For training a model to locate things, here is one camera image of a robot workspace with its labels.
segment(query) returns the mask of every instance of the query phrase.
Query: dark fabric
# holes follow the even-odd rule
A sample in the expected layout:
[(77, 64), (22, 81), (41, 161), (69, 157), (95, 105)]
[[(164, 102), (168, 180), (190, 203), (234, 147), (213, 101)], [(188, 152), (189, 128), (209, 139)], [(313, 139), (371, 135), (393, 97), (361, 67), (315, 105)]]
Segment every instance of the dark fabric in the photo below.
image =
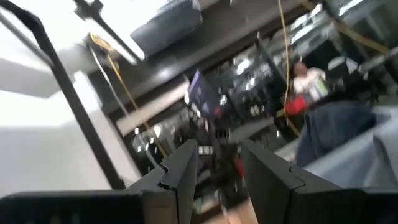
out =
[(304, 167), (328, 154), (376, 123), (370, 109), (352, 101), (328, 103), (304, 116), (295, 163)]

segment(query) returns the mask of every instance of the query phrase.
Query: wall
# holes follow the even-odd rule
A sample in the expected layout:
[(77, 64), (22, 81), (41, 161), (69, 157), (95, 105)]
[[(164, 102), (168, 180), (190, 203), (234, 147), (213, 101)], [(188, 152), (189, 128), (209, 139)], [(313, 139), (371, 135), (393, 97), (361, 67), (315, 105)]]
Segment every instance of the wall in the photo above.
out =
[[(78, 92), (108, 154), (128, 184), (139, 178), (135, 164), (100, 110), (86, 77)], [(0, 91), (0, 196), (31, 190), (109, 189), (94, 155), (58, 92), (49, 99)]]

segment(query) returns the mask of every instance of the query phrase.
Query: purple sign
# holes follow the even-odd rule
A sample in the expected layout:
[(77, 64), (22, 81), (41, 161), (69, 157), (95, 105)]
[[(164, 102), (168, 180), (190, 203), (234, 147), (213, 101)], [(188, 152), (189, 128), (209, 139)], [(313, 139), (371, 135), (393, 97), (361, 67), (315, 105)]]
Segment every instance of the purple sign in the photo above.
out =
[(194, 103), (202, 116), (214, 120), (221, 115), (220, 96), (209, 85), (207, 80), (196, 72), (188, 89), (189, 98)]

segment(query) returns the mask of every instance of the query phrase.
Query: black object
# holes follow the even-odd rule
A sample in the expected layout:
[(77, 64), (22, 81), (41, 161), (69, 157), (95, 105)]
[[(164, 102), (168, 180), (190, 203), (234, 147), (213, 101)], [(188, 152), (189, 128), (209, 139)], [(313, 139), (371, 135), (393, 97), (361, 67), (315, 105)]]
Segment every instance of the black object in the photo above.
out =
[(220, 96), (215, 93), (206, 79), (196, 72), (188, 89), (189, 98), (204, 118), (214, 121), (221, 116)]
[(195, 7), (195, 1), (170, 0), (158, 10), (158, 15), (131, 33), (146, 57), (192, 33), (201, 24), (200, 9)]
[[(101, 13), (102, 8), (104, 8), (104, 4), (100, 0), (94, 0), (89, 3), (90, 8), (92, 8), (93, 12)], [(78, 6), (75, 10), (76, 15), (78, 15), (81, 19), (87, 19), (91, 17), (86, 11), (84, 11), (80, 6)]]
[(396, 190), (341, 189), (248, 140), (241, 156), (259, 224), (398, 222)]
[(345, 61), (343, 63), (327, 71), (326, 79), (328, 80), (328, 82), (337, 82), (339, 79), (347, 77), (349, 75), (346, 60), (347, 58), (345, 58)]
[(125, 189), (123, 181), (119, 178), (116, 169), (114, 168), (105, 147), (103, 146), (98, 133), (95, 131), (93, 123), (91, 122), (86, 110), (84, 109), (81, 101), (63, 67), (49, 37), (45, 33), (43, 24), (40, 19), (25, 11), (8, 0), (0, 1), (0, 6), (12, 12), (28, 29), (30, 29), (39, 44), (39, 47), (49, 56), (53, 63), (51, 68), (55, 79), (57, 80), (60, 88), (65, 95), (65, 98), (70, 105), (70, 108), (75, 115), (75, 118), (85, 135), (91, 150), (102, 168), (112, 189)]
[(21, 193), (0, 200), (0, 223), (190, 223), (197, 145), (189, 140), (128, 190)]

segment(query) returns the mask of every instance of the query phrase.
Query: black metal bar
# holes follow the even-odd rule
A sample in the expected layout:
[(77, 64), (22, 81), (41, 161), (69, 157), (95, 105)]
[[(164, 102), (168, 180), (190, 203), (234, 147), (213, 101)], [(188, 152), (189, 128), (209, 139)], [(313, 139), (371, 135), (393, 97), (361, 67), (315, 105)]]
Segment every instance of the black metal bar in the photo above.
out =
[(65, 68), (63, 67), (49, 37), (47, 36), (40, 19), (25, 11), (8, 0), (1, 0), (0, 6), (12, 12), (28, 29), (30, 29), (39, 44), (39, 47), (46, 53), (53, 63), (51, 70), (57, 80), (60, 88), (68, 101), (70, 108), (75, 115), (75, 118), (80, 125), (83, 134), (85, 135), (91, 150), (102, 168), (105, 177), (107, 178), (112, 189), (125, 189), (123, 181), (119, 178), (112, 161), (103, 146), (98, 133), (96, 132), (93, 123), (85, 111), (73, 85), (70, 81)]
[(277, 75), (282, 77), (283, 80), (286, 81), (286, 76), (284, 75), (283, 71), (275, 64), (274, 59), (272, 59), (272, 56), (268, 53), (268, 51), (265, 49), (265, 47), (261, 44), (260, 39), (256, 40), (256, 47), (257, 47), (260, 55), (263, 56), (264, 59), (266, 60), (266, 62), (268, 63), (272, 72), (276, 73)]
[(115, 31), (113, 31), (112, 28), (107, 25), (107, 23), (102, 19), (98, 11), (90, 7), (90, 5), (85, 0), (75, 0), (75, 3), (78, 5), (78, 7), (81, 7), (81, 9), (87, 15), (94, 19), (94, 21), (97, 22), (98, 25), (100, 25), (107, 33), (109, 33), (122, 47), (124, 47), (124, 49), (129, 52), (129, 54), (134, 58), (137, 64), (141, 61), (136, 53), (134, 53), (130, 49), (130, 47), (126, 43), (124, 43), (124, 41), (115, 33)]

